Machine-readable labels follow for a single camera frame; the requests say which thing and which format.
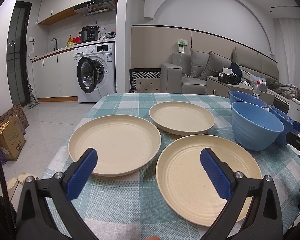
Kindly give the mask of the blue bowl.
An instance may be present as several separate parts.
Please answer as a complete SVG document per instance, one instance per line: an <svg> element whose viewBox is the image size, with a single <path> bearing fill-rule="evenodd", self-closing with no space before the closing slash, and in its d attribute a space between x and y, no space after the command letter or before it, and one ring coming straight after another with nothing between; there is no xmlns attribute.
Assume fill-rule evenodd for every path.
<svg viewBox="0 0 300 240"><path fill-rule="evenodd" d="M283 132L277 137L275 142L278 145L287 145L288 142L286 141L286 135L289 132L292 132L295 135L299 134L299 132L293 128L294 120L274 106L269 106L269 112L274 114L283 123L284 126Z"/></svg>
<svg viewBox="0 0 300 240"><path fill-rule="evenodd" d="M245 92L232 90L229 92L230 95L230 104L240 101L240 102L248 102L254 105L260 106L262 108L267 108L268 105L260 100L259 98L254 97L253 95L247 94Z"/></svg>
<svg viewBox="0 0 300 240"><path fill-rule="evenodd" d="M261 151L283 132L283 123L264 108L248 102L231 104L232 131L242 147Z"/></svg>

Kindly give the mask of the blue bowl front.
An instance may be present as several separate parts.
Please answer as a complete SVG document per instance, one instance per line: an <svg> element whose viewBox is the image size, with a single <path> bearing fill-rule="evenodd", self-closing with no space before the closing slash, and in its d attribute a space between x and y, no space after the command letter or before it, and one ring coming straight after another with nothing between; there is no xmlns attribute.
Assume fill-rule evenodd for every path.
<svg viewBox="0 0 300 240"><path fill-rule="evenodd" d="M283 123L264 108L248 102L231 104L232 131L242 147L261 151L283 132Z"/></svg>

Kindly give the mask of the cream plate small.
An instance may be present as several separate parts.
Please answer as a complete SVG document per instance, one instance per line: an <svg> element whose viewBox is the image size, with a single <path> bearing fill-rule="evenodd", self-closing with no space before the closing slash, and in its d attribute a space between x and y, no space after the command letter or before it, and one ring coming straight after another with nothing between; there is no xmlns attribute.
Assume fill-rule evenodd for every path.
<svg viewBox="0 0 300 240"><path fill-rule="evenodd" d="M157 103L150 108L149 116L158 128L181 136L205 134L215 124L210 111L180 101Z"/></svg>

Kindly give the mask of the kitchen faucet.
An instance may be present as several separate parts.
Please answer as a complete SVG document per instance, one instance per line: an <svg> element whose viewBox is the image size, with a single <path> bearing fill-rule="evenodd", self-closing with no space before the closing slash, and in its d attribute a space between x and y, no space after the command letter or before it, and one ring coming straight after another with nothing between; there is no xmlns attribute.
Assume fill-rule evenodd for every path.
<svg viewBox="0 0 300 240"><path fill-rule="evenodd" d="M53 45L53 50L54 50L54 51L57 50L57 49L58 49L58 41L57 41L57 39L56 39L56 38L52 38L52 39L51 39L51 43L54 44L54 45Z"/></svg>

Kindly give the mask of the beige slipper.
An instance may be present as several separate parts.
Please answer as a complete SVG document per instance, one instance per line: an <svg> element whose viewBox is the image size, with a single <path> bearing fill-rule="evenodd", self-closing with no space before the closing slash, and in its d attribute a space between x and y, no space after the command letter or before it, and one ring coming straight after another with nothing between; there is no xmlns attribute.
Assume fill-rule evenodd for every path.
<svg viewBox="0 0 300 240"><path fill-rule="evenodd" d="M38 180L39 177L37 175L31 174L31 173L20 173L18 175L18 181L21 185L23 185L27 179L27 177L33 177L35 180Z"/></svg>

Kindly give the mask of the plastic water bottle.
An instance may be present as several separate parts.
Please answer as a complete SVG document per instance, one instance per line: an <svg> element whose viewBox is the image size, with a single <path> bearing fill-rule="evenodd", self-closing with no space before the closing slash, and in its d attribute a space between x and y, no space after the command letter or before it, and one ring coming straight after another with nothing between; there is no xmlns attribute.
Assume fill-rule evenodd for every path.
<svg viewBox="0 0 300 240"><path fill-rule="evenodd" d="M259 98L261 94L260 84L260 81L256 81L256 84L254 85L253 96L256 98Z"/></svg>

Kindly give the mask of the black organizer box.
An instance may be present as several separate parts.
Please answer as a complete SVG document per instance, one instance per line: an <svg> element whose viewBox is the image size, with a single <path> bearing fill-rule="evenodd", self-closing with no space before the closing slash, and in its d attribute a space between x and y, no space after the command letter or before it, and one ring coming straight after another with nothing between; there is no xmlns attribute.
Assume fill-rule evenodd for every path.
<svg viewBox="0 0 300 240"><path fill-rule="evenodd" d="M239 83L241 82L241 76L238 76L234 73L219 73L218 81L224 84L239 85Z"/></svg>

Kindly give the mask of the cardboard box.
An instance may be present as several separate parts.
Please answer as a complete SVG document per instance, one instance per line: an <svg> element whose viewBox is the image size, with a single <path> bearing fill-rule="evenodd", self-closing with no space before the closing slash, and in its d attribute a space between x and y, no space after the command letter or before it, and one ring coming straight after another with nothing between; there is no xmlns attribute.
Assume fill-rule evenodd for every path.
<svg viewBox="0 0 300 240"><path fill-rule="evenodd" d="M17 161L26 142L18 121L12 115L0 124L0 149L8 161Z"/></svg>

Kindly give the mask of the grey side cabinet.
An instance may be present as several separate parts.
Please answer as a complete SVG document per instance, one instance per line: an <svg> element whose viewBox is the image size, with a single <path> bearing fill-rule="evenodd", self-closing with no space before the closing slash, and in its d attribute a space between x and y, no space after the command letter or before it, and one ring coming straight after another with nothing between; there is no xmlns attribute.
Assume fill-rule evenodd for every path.
<svg viewBox="0 0 300 240"><path fill-rule="evenodd" d="M252 95L253 90L250 86L244 85L240 83L239 85L231 85L226 84L218 81L217 77L214 76L208 76L206 81L206 95L217 95L222 96L225 98L230 98L230 91L237 90L241 92L245 92L247 94ZM261 92L260 93L260 99L263 100L267 105L273 105L275 96L270 93L270 90L267 90L267 92Z"/></svg>

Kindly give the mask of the grey cushion right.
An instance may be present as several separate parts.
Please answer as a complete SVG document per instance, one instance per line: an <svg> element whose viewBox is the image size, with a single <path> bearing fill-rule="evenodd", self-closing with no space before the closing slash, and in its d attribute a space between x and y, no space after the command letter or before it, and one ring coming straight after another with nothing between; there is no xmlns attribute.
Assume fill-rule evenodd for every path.
<svg viewBox="0 0 300 240"><path fill-rule="evenodd" d="M231 64L232 61L230 59L210 51L206 66L199 78L201 80L207 80L208 76L218 76L218 74L222 72L223 68L230 68Z"/></svg>

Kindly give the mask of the grey cushion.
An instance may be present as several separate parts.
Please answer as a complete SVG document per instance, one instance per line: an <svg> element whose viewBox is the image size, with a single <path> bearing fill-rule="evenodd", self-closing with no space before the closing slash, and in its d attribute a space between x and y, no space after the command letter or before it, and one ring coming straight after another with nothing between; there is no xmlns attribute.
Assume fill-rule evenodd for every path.
<svg viewBox="0 0 300 240"><path fill-rule="evenodd" d="M218 74L222 72L223 68L230 68L231 64L232 61L230 59L210 51L206 66L199 78L201 80L207 80L208 76L218 76Z"/></svg>
<svg viewBox="0 0 300 240"><path fill-rule="evenodd" d="M191 74L190 77L198 78L206 67L210 54L191 49Z"/></svg>

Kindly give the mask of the green checked tablecloth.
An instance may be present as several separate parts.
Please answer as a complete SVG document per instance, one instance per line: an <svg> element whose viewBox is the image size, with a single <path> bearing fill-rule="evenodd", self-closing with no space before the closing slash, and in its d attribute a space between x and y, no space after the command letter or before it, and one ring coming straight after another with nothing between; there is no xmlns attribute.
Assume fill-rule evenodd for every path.
<svg viewBox="0 0 300 240"><path fill-rule="evenodd" d="M149 118L149 109L164 101L190 102L215 117L211 135L233 140L230 101L227 98L194 94L112 94L100 99L83 122L113 114ZM272 144L253 152L263 175L273 177L280 199L283 228L297 218L300 199L300 158L289 146ZM164 201L155 178L156 161L121 178L91 176L72 203L99 239L200 239L206 228L178 216Z"/></svg>

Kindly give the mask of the grey cushion left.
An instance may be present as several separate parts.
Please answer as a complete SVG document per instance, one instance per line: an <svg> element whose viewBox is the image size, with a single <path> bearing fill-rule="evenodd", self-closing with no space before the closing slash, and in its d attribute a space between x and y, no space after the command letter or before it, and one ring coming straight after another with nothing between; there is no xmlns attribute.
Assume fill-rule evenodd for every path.
<svg viewBox="0 0 300 240"><path fill-rule="evenodd" d="M190 77L198 78L206 67L210 54L191 49L191 74Z"/></svg>

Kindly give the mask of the grey sofa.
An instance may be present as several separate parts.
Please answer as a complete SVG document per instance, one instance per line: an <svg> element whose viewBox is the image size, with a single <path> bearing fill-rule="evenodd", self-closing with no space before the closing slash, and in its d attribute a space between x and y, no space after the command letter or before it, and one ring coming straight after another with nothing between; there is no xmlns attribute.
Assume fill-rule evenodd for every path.
<svg viewBox="0 0 300 240"><path fill-rule="evenodd" d="M269 77L276 81L279 79L277 62L254 50L235 46L229 59L231 67L235 65L241 70L242 81L251 83ZM172 62L162 63L160 70L162 93L205 94L206 80L190 77L191 53L173 53Z"/></svg>

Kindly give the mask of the white base cabinets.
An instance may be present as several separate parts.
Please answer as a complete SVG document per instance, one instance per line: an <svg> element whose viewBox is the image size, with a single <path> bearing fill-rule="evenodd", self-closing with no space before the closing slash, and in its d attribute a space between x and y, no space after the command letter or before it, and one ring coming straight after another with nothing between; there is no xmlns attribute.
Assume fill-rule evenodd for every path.
<svg viewBox="0 0 300 240"><path fill-rule="evenodd" d="M32 63L36 96L76 97L78 81L73 51L66 51Z"/></svg>

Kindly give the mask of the patterned floor mat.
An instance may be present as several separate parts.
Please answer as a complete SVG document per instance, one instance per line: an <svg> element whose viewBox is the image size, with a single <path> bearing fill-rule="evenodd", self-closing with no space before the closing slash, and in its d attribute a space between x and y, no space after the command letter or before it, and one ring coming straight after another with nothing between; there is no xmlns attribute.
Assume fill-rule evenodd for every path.
<svg viewBox="0 0 300 240"><path fill-rule="evenodd" d="M160 78L160 68L132 68L129 93L160 93Z"/></svg>

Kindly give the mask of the white washing machine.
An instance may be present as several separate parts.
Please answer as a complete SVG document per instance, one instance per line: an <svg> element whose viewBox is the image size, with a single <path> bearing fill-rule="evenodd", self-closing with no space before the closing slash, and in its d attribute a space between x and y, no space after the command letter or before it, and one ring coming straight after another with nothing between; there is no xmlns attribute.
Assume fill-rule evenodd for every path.
<svg viewBox="0 0 300 240"><path fill-rule="evenodd" d="M114 42L75 48L74 62L80 103L96 103L116 92Z"/></svg>

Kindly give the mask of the yellow oil bottle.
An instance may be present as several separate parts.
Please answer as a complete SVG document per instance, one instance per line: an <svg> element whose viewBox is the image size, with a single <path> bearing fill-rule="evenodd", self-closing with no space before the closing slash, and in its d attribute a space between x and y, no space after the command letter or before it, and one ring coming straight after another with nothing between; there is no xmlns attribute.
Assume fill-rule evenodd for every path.
<svg viewBox="0 0 300 240"><path fill-rule="evenodd" d="M67 46L70 47L70 46L73 46L74 45L74 42L73 42L73 39L71 37L71 35L69 36L68 40L67 40Z"/></svg>

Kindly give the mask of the black pressure cooker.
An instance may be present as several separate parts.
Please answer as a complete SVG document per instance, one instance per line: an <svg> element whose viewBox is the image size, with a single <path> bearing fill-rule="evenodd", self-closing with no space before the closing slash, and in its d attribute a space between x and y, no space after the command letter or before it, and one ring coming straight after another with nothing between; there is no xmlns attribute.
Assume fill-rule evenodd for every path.
<svg viewBox="0 0 300 240"><path fill-rule="evenodd" d="M81 42L90 42L98 40L99 27L96 25L89 25L82 28L79 32L81 35Z"/></svg>

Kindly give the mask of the range hood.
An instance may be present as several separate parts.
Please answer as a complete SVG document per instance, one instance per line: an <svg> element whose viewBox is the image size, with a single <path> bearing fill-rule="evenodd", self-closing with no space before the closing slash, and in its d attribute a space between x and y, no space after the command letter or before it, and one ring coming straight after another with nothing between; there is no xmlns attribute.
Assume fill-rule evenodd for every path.
<svg viewBox="0 0 300 240"><path fill-rule="evenodd" d="M81 16L98 14L117 9L116 0L92 0L74 6L74 12Z"/></svg>

